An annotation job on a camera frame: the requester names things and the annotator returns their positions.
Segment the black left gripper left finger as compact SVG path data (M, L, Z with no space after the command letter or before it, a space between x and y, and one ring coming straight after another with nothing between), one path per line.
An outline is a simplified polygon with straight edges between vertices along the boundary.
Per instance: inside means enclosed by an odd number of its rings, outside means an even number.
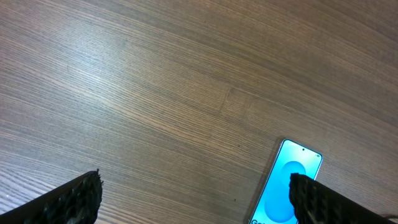
M1 223L94 223L102 194L99 170L91 170L2 214Z

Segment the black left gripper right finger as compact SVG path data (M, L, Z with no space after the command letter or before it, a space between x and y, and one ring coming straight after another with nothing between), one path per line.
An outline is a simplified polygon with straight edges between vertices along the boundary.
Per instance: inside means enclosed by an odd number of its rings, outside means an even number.
M306 175L290 176L289 200L298 224L394 224Z

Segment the blue smartphone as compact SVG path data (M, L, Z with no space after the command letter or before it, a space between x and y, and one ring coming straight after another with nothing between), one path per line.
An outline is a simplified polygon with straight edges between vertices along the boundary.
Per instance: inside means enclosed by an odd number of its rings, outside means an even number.
M298 173L315 179L322 161L323 156L319 152L283 139L248 223L296 224L294 208L289 200L290 176Z

